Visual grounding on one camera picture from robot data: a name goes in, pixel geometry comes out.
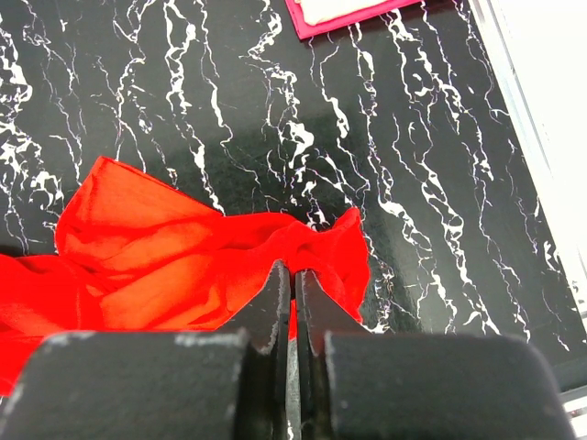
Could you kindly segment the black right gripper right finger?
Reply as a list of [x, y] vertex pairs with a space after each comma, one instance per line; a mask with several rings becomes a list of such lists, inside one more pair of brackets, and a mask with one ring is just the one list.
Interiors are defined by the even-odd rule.
[[331, 439], [330, 389], [334, 375], [327, 366], [327, 335], [366, 336], [369, 331], [325, 292], [314, 271], [296, 273], [294, 287], [301, 437]]

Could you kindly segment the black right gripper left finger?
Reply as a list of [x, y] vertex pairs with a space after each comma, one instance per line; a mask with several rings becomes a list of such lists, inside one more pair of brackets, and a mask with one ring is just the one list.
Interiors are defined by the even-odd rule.
[[252, 300], [220, 327], [249, 339], [239, 373], [236, 439], [286, 437], [290, 300], [290, 272], [277, 260]]

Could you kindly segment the red t shirt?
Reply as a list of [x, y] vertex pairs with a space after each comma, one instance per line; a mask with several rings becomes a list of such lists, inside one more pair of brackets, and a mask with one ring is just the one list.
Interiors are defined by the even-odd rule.
[[225, 215], [102, 157], [56, 226], [56, 253], [1, 258], [1, 392], [48, 336], [212, 331], [263, 287], [275, 262], [312, 270], [358, 317], [370, 280], [360, 211], [317, 232], [283, 213]]

